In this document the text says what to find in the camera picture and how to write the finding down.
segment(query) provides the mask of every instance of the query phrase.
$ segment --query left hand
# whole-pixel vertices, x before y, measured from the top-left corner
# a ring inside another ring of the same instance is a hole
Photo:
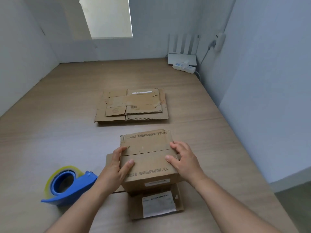
[[[133,167],[134,160],[131,159],[120,169],[120,156],[122,151],[126,149],[127,147],[125,146],[117,148],[113,152],[111,164],[105,166],[98,176],[93,187],[97,188],[101,194],[108,196],[115,192],[121,185],[129,170]]]

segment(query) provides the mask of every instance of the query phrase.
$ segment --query forearm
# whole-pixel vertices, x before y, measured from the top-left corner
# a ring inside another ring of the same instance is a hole
[[[206,202],[220,230],[228,232],[279,232],[269,223],[206,177],[194,184]]]
[[[54,223],[47,233],[86,233],[99,208],[108,195],[98,191],[95,186],[85,192],[65,213]]]

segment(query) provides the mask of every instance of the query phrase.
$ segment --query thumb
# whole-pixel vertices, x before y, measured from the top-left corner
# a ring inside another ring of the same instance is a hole
[[[131,160],[127,161],[123,165],[123,167],[119,171],[121,173],[121,180],[123,180],[125,178],[125,176],[130,171],[130,169],[133,167],[133,165],[134,165],[134,159],[131,159]]]
[[[177,166],[179,165],[179,162],[175,157],[171,155],[165,156],[165,160],[168,161],[171,165],[173,165],[174,168],[178,169]]]

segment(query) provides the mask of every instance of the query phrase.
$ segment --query finger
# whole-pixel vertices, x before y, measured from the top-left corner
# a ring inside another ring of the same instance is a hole
[[[187,150],[191,150],[190,146],[186,142],[182,141],[174,141],[175,144],[181,144],[183,145]]]
[[[176,150],[178,153],[181,153],[182,151],[186,151],[186,148],[183,145],[181,145],[181,144],[178,144],[178,143],[175,144],[173,142],[170,142],[169,145],[171,146],[171,148]]]
[[[119,173],[121,173],[121,180],[123,181],[123,179],[125,178],[125,176],[127,175],[127,173],[130,171],[130,169],[133,167],[134,165],[134,159],[131,159],[129,161],[127,161],[123,167],[120,169]]]
[[[175,157],[171,156],[171,155],[167,155],[165,156],[165,160],[168,161],[171,165],[173,165],[174,168],[178,169],[178,165],[180,163],[180,161],[178,161]]]
[[[120,161],[120,156],[122,151],[126,150],[127,147],[126,146],[120,146],[119,148],[115,149],[112,155],[112,161],[111,163],[119,163]]]

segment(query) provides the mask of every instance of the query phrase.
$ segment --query white sticker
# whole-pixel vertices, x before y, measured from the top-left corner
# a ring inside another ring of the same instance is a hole
[[[140,94],[140,93],[150,93],[152,91],[148,91],[148,92],[133,92],[132,94]]]
[[[147,182],[147,183],[145,183],[145,186],[159,185],[162,183],[170,183],[170,182],[171,182],[171,179],[169,178],[169,179]]]
[[[142,198],[143,216],[157,216],[176,211],[176,205],[171,191],[154,194]]]

